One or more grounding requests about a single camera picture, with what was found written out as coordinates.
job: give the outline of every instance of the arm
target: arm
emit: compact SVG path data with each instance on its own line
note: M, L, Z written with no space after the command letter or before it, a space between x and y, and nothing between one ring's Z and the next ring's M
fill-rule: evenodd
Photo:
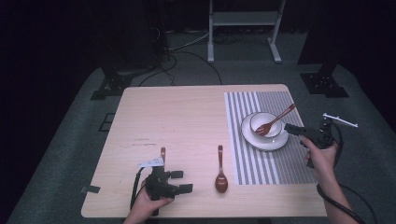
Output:
M308 162L309 159L312 160L315 167L314 176L322 188L323 193L342 204L346 208L351 209L347 198L345 197L343 191L341 191L333 170L334 158L338 145L334 143L329 148L319 149L309 139L305 138L304 136L301 138L304 145L309 148L304 160L305 162ZM324 205L330 223L357 223L355 219L327 201L324 201Z
M137 195L136 200L134 201L134 206L123 224L143 223L155 210L171 203L174 200L175 199L172 198L161 198L158 201L152 201L146 192L146 188L143 187Z

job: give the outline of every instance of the white bowl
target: white bowl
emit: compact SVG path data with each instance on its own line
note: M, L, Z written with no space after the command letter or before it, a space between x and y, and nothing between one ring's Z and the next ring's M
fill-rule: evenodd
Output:
M256 113L251 117L250 120L250 128L251 130L256 133L256 130L262 126L263 124L269 123L271 121L273 121L276 118L275 115L270 114L270 113L265 113L265 112L260 112L260 113ZM278 134L280 134L280 132L282 131L282 120L279 119L277 120L272 126L271 126L271 130L268 134L266 135L259 135L257 134L259 137L275 137Z
M241 131L244 138L255 148L263 151L272 151L283 147L289 138L288 132L282 128L279 135L275 137L262 137L252 131L250 127L250 120L256 113L249 114L246 116L241 124ZM285 123L281 121L282 127L285 127Z

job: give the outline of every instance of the spoon handle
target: spoon handle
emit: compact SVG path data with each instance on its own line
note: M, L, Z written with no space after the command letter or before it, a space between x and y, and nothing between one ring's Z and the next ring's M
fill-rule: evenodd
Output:
M219 167L222 171L222 145L219 145Z
M280 115L278 115L271 123L275 123L277 120L281 119L283 116L289 114L289 112L291 110L293 110L294 107L296 107L296 104L290 105L285 111L283 111Z

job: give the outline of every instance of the gray carpet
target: gray carpet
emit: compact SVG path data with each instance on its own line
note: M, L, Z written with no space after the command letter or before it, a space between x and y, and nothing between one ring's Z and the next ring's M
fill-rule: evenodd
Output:
M282 64L275 64L266 44L266 35L244 35L231 45L215 45L212 64L224 85L285 84L298 106L307 127L318 127L323 113L340 116L359 124L359 128L343 126L345 149L336 173L339 182L353 188L374 208L379 223L396 223L396 136L370 100L361 90L357 79L338 66L333 73L337 83L346 89L348 98L326 98L311 95L300 73L317 72L319 65L297 65L306 34L278 35L276 41ZM187 43L196 35L170 34L171 48ZM182 49L206 58L206 45ZM219 85L213 68L189 53L173 53L177 65L169 71L174 84ZM174 59L165 61L171 67ZM134 78L138 86L150 74ZM106 133L98 129L107 113L116 112L119 96L91 101L104 74L100 68L91 73L70 106L62 124L35 171L30 184L14 209L8 223L121 223L122 219L84 218L80 214L85 194L80 190L91 183ZM142 86L169 86L172 81L161 73L147 79ZM374 223L367 206L355 195L345 191L352 207L367 223ZM199 219L190 223L258 223L256 219ZM186 220L161 220L160 223L185 223ZM328 223L326 217L276 217L272 223Z

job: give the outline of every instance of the table leg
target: table leg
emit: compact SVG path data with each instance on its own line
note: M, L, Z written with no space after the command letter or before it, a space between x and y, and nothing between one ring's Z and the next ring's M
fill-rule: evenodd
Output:
M209 3L209 39L207 41L207 61L213 63L215 56L213 52L213 0Z

